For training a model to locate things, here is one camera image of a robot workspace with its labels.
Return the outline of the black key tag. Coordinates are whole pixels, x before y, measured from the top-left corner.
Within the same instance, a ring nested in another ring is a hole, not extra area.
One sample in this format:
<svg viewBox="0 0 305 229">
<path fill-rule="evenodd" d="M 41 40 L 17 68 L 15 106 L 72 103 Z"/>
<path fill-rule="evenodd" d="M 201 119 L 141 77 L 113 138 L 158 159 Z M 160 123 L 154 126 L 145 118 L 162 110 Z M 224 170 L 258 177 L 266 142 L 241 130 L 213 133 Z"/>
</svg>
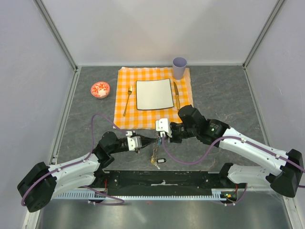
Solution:
<svg viewBox="0 0 305 229">
<path fill-rule="evenodd" d="M 166 163 L 166 159 L 165 158 L 157 159 L 157 164 L 162 164 L 162 163 Z"/>
</svg>

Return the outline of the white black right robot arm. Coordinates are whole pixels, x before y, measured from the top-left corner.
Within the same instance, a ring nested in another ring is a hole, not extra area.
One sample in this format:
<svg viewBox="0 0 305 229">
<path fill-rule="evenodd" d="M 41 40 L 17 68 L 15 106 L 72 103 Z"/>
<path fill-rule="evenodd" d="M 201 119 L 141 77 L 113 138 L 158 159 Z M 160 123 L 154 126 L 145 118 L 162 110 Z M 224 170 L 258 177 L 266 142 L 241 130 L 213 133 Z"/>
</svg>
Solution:
<svg viewBox="0 0 305 229">
<path fill-rule="evenodd" d="M 171 142 L 181 143 L 195 137 L 210 148 L 229 150 L 256 163 L 256 166 L 224 164 L 218 176 L 222 187 L 228 188 L 234 183 L 269 185 L 282 196 L 296 196 L 305 172 L 302 153 L 295 149 L 286 152 L 257 142 L 222 121 L 206 119 L 191 105 L 182 107 L 178 116 L 181 123 L 169 123 Z"/>
</svg>

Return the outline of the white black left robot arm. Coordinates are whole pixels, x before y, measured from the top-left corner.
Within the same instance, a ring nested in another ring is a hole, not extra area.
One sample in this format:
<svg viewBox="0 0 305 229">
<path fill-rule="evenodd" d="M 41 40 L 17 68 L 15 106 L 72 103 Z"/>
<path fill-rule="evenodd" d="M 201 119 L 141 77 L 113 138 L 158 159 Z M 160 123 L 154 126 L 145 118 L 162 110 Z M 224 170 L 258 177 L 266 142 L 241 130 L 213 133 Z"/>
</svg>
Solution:
<svg viewBox="0 0 305 229">
<path fill-rule="evenodd" d="M 114 132 L 106 132 L 94 149 L 77 159 L 47 165 L 39 162 L 27 173 L 17 185 L 22 199 L 21 205 L 29 212 L 44 208 L 54 197 L 69 190 L 92 185 L 101 187 L 104 184 L 104 168 L 114 161 L 115 153 L 134 151 L 157 142 L 134 131 L 118 138 Z"/>
</svg>

